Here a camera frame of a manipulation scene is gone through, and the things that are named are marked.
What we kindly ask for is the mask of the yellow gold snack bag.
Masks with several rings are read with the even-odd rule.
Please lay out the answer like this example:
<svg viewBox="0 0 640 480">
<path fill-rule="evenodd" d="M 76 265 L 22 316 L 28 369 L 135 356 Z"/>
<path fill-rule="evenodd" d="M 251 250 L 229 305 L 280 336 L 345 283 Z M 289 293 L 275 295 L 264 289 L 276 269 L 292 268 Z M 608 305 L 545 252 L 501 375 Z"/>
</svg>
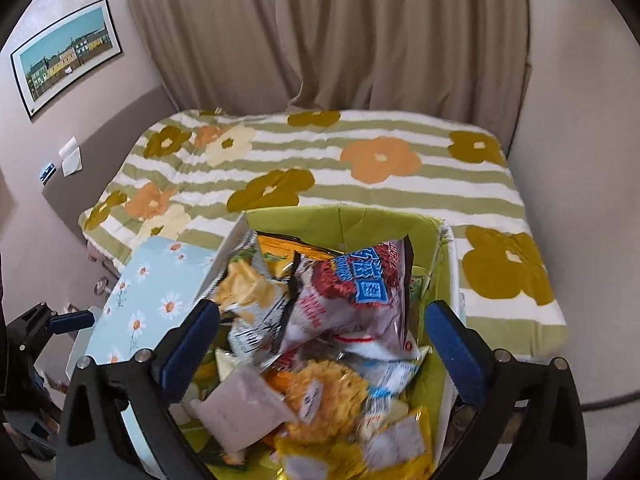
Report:
<svg viewBox="0 0 640 480">
<path fill-rule="evenodd" d="M 427 479 L 434 471 L 430 416 L 415 408 L 369 441 L 303 444 L 277 437 L 279 479 Z"/>
</svg>

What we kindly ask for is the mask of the beige snack packet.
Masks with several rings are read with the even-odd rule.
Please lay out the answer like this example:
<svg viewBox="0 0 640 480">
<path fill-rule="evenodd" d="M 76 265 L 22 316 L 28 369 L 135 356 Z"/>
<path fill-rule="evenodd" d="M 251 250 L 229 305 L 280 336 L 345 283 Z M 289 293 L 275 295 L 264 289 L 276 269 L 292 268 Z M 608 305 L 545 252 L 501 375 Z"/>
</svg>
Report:
<svg viewBox="0 0 640 480">
<path fill-rule="evenodd" d="M 298 422 L 284 396 L 267 384 L 255 367 L 239 365 L 192 411 L 230 454 L 249 448 L 285 422 Z"/>
</svg>

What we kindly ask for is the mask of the blue white snack bag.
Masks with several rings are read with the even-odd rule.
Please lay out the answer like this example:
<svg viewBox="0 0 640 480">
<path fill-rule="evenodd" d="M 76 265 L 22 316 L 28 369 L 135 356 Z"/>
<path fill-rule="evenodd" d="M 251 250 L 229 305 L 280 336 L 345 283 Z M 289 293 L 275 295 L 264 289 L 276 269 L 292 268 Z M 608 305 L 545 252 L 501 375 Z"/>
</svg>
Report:
<svg viewBox="0 0 640 480">
<path fill-rule="evenodd" d="M 345 353 L 342 361 L 367 382 L 369 396 L 377 399 L 399 396 L 405 391 L 430 352 L 430 346 L 420 347 L 416 359 L 398 361 L 368 359 Z"/>
</svg>

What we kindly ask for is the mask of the round orange cracker pack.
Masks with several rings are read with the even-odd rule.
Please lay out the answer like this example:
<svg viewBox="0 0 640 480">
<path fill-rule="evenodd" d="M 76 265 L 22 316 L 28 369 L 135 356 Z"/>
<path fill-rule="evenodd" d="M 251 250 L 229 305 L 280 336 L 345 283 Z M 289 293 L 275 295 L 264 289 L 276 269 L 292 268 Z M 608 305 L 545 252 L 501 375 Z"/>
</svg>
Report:
<svg viewBox="0 0 640 480">
<path fill-rule="evenodd" d="M 368 383 L 335 361 L 309 361 L 291 373 L 285 402 L 296 415 L 286 431 L 297 442 L 324 443 L 353 434 L 360 421 Z"/>
</svg>

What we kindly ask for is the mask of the dark red snack bag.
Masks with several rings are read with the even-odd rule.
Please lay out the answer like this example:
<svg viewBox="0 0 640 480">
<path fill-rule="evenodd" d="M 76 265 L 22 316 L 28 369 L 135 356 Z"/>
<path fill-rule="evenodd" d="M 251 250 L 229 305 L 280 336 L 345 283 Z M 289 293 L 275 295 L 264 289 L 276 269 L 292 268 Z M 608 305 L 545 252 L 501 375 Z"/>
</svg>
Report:
<svg viewBox="0 0 640 480">
<path fill-rule="evenodd" d="M 408 327 L 412 264 L 406 236 L 324 260 L 295 254 L 278 350 L 328 336 L 370 359 L 418 358 Z"/>
</svg>

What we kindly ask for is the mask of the light blue daisy tablecloth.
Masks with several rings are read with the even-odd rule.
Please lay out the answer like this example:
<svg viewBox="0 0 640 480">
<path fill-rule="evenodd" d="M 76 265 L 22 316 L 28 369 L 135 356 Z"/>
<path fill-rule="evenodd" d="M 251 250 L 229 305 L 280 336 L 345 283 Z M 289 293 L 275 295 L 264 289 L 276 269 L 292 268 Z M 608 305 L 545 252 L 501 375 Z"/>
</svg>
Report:
<svg viewBox="0 0 640 480">
<path fill-rule="evenodd" d="M 203 296 L 215 256 L 213 249 L 148 238 L 122 268 L 85 354 L 96 364 L 116 364 L 155 348 Z"/>
</svg>

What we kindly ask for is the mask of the silver yellow chips bag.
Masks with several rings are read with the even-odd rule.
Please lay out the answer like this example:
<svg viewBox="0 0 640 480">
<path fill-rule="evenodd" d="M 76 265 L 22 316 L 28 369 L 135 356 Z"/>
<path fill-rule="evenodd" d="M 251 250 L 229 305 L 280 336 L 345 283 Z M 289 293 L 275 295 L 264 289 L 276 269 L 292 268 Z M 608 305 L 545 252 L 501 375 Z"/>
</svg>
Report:
<svg viewBox="0 0 640 480">
<path fill-rule="evenodd" d="M 266 367 L 278 354 L 290 292 L 287 282 L 272 277 L 255 231 L 249 230 L 230 252 L 209 298 L 218 304 L 220 318 L 231 318 L 232 353 L 243 362 Z"/>
</svg>

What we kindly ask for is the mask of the green striped floral quilt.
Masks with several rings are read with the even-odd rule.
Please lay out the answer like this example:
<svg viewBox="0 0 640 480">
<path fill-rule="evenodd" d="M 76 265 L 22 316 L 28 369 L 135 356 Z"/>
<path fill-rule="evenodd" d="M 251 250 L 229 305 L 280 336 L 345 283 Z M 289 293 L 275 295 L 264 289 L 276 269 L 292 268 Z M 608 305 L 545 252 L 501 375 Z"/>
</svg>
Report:
<svg viewBox="0 0 640 480">
<path fill-rule="evenodd" d="M 184 110 L 134 136 L 78 223 L 91 247 L 123 266 L 153 234 L 214 248 L 241 211 L 334 204 L 446 221 L 472 329 L 529 358 L 566 343 L 500 143 L 471 125 L 404 112 Z"/>
</svg>

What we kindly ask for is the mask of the green cardboard box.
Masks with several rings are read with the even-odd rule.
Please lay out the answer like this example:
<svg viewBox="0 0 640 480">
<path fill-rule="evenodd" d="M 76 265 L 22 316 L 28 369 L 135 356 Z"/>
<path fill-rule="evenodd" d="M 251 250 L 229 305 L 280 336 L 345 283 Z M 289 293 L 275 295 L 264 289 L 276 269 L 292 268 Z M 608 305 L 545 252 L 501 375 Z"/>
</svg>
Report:
<svg viewBox="0 0 640 480">
<path fill-rule="evenodd" d="M 387 209 L 365 206 L 324 205 L 265 208 L 247 211 L 232 224 L 231 231 L 215 249 L 210 269 L 205 274 L 204 290 L 196 299 L 209 291 L 215 278 L 226 266 L 224 258 L 238 247 L 243 236 L 253 228 L 268 234 L 282 234 L 299 238 L 302 242 L 351 252 L 377 242 L 410 236 L 414 251 L 414 264 L 431 271 L 431 281 L 419 307 L 411 307 L 411 315 L 418 316 L 418 328 L 412 328 L 414 338 L 427 340 L 425 306 L 433 300 L 444 300 L 462 321 L 460 313 L 460 272 L 457 270 L 457 249 L 454 233 L 442 220 Z M 426 406 L 430 412 L 433 448 L 437 465 L 444 447 L 449 413 L 454 404 L 454 384 L 444 364 L 437 356 L 427 358 L 426 370 L 409 387 L 412 406 Z M 275 479 L 278 467 L 270 464 L 264 446 L 250 452 L 245 470 L 226 465 L 201 463 L 207 469 L 206 479 Z"/>
</svg>

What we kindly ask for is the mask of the orange triangle snack bag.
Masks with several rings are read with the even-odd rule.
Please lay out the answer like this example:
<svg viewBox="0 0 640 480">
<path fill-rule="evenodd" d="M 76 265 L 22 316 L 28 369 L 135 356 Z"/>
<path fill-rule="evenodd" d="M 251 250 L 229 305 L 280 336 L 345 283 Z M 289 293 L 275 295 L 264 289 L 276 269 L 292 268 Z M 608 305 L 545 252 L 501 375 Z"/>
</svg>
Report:
<svg viewBox="0 0 640 480">
<path fill-rule="evenodd" d="M 276 280 L 291 275 L 296 254 L 312 260 L 328 260 L 340 255 L 335 250 L 307 244 L 292 236 L 258 232 L 257 240 L 267 268 Z"/>
</svg>

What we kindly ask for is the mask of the framed landscape picture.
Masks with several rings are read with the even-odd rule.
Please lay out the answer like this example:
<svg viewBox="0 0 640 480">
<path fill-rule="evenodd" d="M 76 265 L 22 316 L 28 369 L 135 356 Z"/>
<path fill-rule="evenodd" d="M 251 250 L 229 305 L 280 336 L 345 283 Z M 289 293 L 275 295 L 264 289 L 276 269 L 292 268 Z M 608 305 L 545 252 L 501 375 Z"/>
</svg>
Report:
<svg viewBox="0 0 640 480">
<path fill-rule="evenodd" d="M 10 55 L 28 118 L 121 54 L 108 0 L 89 3 L 40 30 Z"/>
</svg>

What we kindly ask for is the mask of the beige curtain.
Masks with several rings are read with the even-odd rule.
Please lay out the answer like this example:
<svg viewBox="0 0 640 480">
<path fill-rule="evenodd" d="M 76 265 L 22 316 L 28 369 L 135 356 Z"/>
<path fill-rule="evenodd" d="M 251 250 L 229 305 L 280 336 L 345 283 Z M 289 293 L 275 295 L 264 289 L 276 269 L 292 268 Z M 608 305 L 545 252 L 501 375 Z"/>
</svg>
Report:
<svg viewBox="0 0 640 480">
<path fill-rule="evenodd" d="M 528 0 L 128 0 L 180 110 L 406 110 L 512 142 Z"/>
</svg>

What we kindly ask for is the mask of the white wall switch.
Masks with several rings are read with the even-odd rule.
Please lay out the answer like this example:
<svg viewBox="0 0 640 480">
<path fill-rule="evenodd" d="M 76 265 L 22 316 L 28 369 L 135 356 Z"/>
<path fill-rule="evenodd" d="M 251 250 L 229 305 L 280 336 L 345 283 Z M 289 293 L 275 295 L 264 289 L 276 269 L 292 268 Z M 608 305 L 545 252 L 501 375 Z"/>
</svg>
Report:
<svg viewBox="0 0 640 480">
<path fill-rule="evenodd" d="M 80 145 L 74 136 L 58 151 L 58 156 L 61 159 L 61 169 L 64 177 L 77 174 L 84 168 L 82 166 Z"/>
</svg>

